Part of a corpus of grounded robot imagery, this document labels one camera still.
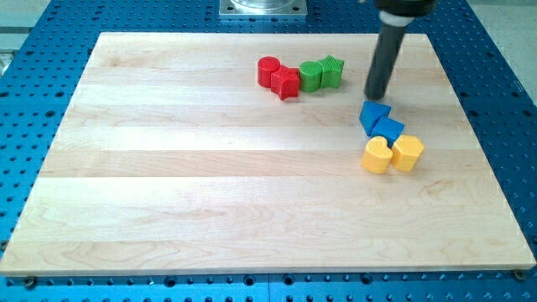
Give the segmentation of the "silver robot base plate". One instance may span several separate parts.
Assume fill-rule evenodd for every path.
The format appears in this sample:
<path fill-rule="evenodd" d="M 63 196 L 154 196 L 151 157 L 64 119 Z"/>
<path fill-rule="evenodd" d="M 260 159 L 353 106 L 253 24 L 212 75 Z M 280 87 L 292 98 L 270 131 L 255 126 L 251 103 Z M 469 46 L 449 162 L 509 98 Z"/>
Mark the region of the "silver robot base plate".
<path fill-rule="evenodd" d="M 308 14 L 306 0 L 220 0 L 224 17 L 299 16 Z"/>

